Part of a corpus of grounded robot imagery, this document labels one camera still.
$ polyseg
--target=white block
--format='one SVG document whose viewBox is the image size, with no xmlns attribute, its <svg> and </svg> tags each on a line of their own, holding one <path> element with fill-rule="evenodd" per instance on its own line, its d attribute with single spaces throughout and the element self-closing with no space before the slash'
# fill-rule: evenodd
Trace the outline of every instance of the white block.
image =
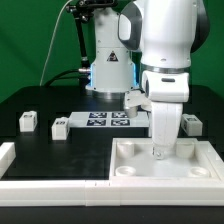
<svg viewBox="0 0 224 224">
<path fill-rule="evenodd" d="M 19 126 L 21 132 L 32 132 L 37 126 L 37 112 L 24 112 L 19 119 Z"/>
<path fill-rule="evenodd" d="M 14 143 L 3 143 L 0 147 L 0 178 L 2 178 L 15 158 L 16 153 Z"/>
<path fill-rule="evenodd" d="M 195 115 L 183 114 L 181 127 L 188 136 L 202 136 L 203 124 Z"/>
<path fill-rule="evenodd" d="M 57 118 L 51 127 L 53 140 L 66 140 L 69 133 L 69 119 L 67 117 Z"/>
</svg>

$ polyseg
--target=small white block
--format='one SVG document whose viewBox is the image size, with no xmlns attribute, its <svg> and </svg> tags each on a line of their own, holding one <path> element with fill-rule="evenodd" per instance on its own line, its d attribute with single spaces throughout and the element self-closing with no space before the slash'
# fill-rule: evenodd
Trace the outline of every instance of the small white block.
<svg viewBox="0 0 224 224">
<path fill-rule="evenodd" d="M 183 114 L 181 127 L 188 136 L 202 136 L 203 124 L 195 115 Z"/>
<path fill-rule="evenodd" d="M 15 158 L 15 144 L 12 142 L 3 143 L 0 146 L 0 178 L 2 178 Z"/>
<path fill-rule="evenodd" d="M 19 119 L 19 126 L 21 132 L 32 132 L 37 126 L 37 112 L 24 112 Z"/>
<path fill-rule="evenodd" d="M 57 118 L 51 127 L 53 140 L 66 140 L 69 133 L 69 119 L 67 117 Z"/>
</svg>

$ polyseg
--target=black table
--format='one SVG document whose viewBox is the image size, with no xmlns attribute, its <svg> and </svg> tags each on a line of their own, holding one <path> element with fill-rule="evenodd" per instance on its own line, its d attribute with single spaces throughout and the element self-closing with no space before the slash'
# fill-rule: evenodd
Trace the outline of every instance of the black table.
<svg viewBox="0 0 224 224">
<path fill-rule="evenodd" d="M 19 132 L 24 111 L 38 112 L 34 133 Z M 0 143 L 16 144 L 16 160 L 2 180 L 108 179 L 112 139 L 146 137 L 145 128 L 75 128 L 66 141 L 51 140 L 58 117 L 78 111 L 121 111 L 123 99 L 86 96 L 78 87 L 27 87 L 0 104 Z M 192 86 L 184 113 L 204 124 L 203 136 L 224 157 L 224 100 L 207 87 Z M 187 137 L 180 130 L 179 137 Z M 223 223 L 224 207 L 36 207 L 0 208 L 2 223 Z"/>
</svg>

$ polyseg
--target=black cable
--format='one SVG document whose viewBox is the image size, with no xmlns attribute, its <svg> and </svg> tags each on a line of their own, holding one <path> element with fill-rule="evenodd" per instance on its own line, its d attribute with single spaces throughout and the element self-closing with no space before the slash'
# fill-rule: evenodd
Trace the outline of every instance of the black cable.
<svg viewBox="0 0 224 224">
<path fill-rule="evenodd" d="M 64 72 L 61 72 L 60 74 L 56 75 L 54 78 L 50 79 L 49 81 L 47 81 L 44 86 L 45 87 L 49 87 L 51 85 L 51 83 L 53 83 L 55 80 L 59 79 L 60 77 L 67 75 L 67 74 L 71 74 L 71 73 L 76 73 L 79 72 L 78 69 L 71 69 L 71 70 L 67 70 Z"/>
</svg>

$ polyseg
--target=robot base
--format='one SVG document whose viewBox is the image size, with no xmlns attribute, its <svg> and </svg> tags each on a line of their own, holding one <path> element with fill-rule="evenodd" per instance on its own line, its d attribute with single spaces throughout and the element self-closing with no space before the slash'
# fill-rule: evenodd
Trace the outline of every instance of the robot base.
<svg viewBox="0 0 224 224">
<path fill-rule="evenodd" d="M 117 99 L 124 99 L 124 92 L 98 92 L 95 90 L 86 89 L 86 94 L 89 96 L 93 96 L 99 99 L 106 99 L 106 100 L 117 100 Z"/>
</svg>

